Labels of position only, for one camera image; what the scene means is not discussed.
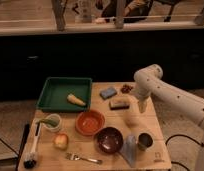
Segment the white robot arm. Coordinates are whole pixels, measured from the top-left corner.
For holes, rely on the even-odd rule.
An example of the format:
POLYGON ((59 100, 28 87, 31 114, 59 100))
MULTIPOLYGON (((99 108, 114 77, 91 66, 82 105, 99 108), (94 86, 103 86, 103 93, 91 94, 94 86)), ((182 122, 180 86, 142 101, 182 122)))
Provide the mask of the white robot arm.
MULTIPOLYGON (((171 107, 180 110, 204 131, 204 99, 162 81, 162 76, 163 70, 157 64, 135 72, 132 94, 138 99, 139 112, 146 110, 147 99, 154 94, 171 107)), ((204 171, 204 146, 199 150, 195 171, 204 171)))

